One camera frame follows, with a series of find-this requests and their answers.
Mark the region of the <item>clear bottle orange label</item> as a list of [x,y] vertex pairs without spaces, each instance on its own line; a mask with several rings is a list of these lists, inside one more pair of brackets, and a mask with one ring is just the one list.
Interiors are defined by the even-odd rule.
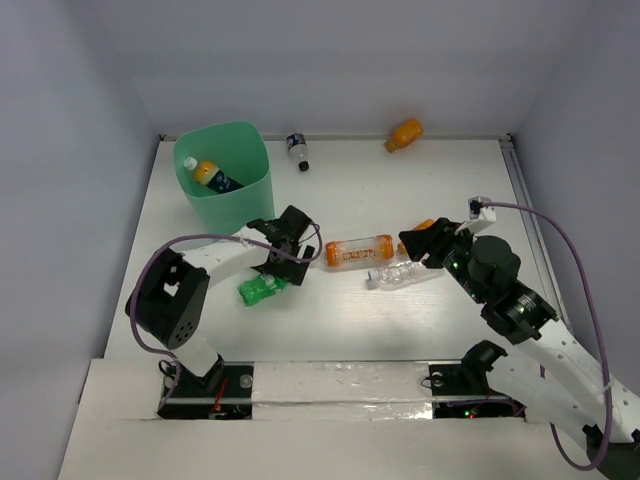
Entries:
[[329,272],[366,269],[389,264],[395,258],[394,239],[381,234],[366,238],[329,241],[312,268]]

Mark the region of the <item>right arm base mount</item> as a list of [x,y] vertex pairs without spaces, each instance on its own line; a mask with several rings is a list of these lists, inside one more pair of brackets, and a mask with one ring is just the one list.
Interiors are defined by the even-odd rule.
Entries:
[[487,373],[507,352],[483,340],[459,361],[430,364],[420,385],[433,398],[435,419],[525,418],[525,406],[493,390]]

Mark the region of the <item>green Sprite bottle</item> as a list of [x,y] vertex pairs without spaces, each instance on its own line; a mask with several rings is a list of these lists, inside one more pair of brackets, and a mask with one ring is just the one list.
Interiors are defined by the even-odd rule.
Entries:
[[247,307],[252,307],[262,300],[275,296],[286,289],[289,283],[270,274],[260,274],[244,281],[237,287],[237,291]]

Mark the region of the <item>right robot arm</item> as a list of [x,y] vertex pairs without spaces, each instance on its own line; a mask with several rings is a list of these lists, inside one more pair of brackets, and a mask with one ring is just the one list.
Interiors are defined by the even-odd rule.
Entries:
[[589,468],[608,479],[638,478],[638,396],[606,373],[553,307],[519,281],[521,260],[509,244],[447,218],[399,238],[410,259],[447,271],[480,305],[489,328],[540,367],[530,372],[518,357],[483,340],[451,370],[433,368],[432,389],[507,395],[581,446]]

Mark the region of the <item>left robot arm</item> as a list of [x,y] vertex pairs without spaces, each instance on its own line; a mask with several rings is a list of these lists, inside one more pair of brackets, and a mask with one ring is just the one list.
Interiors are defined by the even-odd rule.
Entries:
[[224,360],[197,329],[208,290],[252,269],[289,284],[302,284],[320,247],[303,244],[320,226],[290,205],[272,220],[250,221],[234,234],[184,235],[161,245],[147,261],[126,303],[132,336],[146,352],[163,355],[170,380],[166,403],[182,381],[209,395],[223,381]]

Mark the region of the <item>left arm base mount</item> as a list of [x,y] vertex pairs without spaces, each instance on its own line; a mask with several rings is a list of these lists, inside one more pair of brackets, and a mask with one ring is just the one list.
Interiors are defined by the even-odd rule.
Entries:
[[182,369],[172,392],[175,366],[160,360],[163,375],[157,415],[165,420],[249,420],[252,418],[253,362],[219,359],[204,378]]

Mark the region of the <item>orange juice bottle blue label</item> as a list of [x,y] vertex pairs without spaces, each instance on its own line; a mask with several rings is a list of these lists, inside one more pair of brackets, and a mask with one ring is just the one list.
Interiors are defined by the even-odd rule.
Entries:
[[234,192],[243,187],[241,183],[227,175],[212,161],[187,157],[183,162],[183,167],[191,174],[197,184],[217,194]]

